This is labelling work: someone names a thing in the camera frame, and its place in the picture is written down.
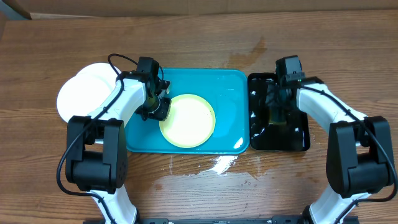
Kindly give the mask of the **white plate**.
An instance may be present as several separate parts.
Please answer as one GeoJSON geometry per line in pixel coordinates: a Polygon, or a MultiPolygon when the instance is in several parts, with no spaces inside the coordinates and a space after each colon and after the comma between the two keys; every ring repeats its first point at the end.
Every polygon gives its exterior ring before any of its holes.
{"type": "Polygon", "coordinates": [[[87,76],[87,77],[94,77],[99,78],[103,81],[108,83],[115,84],[118,73],[120,73],[120,69],[115,67],[116,71],[112,68],[109,63],[93,63],[87,65],[86,67],[82,68],[76,76],[87,76]]]}
{"type": "Polygon", "coordinates": [[[88,115],[107,99],[116,86],[115,81],[115,75],[89,73],[69,79],[57,96],[57,110],[60,117],[68,122],[74,115],[88,115]]]}

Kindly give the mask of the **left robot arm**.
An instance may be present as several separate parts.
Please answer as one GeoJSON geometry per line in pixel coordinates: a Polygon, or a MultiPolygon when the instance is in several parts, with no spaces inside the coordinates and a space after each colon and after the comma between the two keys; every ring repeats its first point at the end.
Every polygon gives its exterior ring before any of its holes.
{"type": "Polygon", "coordinates": [[[159,63],[140,57],[136,69],[118,72],[116,86],[87,116],[72,116],[67,126],[67,148],[57,167],[56,180],[68,195],[91,197],[104,223],[136,223],[137,208],[124,182],[128,156],[125,126],[133,114],[143,121],[164,121],[170,110],[170,82],[159,63]]]}

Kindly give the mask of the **green yellow sponge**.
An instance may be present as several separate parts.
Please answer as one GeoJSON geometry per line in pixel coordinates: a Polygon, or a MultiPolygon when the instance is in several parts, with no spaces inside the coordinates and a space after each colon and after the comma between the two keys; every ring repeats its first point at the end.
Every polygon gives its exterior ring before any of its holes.
{"type": "Polygon", "coordinates": [[[286,124],[285,110],[273,108],[269,110],[269,124],[283,125],[286,124]]]}

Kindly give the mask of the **yellow-green plate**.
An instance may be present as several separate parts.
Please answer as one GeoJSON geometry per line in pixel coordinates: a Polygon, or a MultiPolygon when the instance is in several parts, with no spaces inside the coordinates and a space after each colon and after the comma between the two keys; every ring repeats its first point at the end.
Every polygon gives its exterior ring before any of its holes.
{"type": "Polygon", "coordinates": [[[215,126],[213,107],[204,98],[193,94],[173,97],[167,118],[159,123],[163,137],[181,148],[202,145],[211,137],[215,126]]]}

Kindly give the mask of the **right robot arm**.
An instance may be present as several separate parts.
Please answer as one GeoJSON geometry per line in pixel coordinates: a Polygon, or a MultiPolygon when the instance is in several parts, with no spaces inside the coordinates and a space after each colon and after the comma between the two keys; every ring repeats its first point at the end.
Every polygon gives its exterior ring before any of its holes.
{"type": "Polygon", "coordinates": [[[328,133],[328,186],[305,208],[300,222],[345,223],[360,203],[392,200],[397,195],[397,172],[387,119],[352,109],[319,78],[307,78],[296,55],[278,59],[275,74],[277,101],[294,101],[328,133]]]}

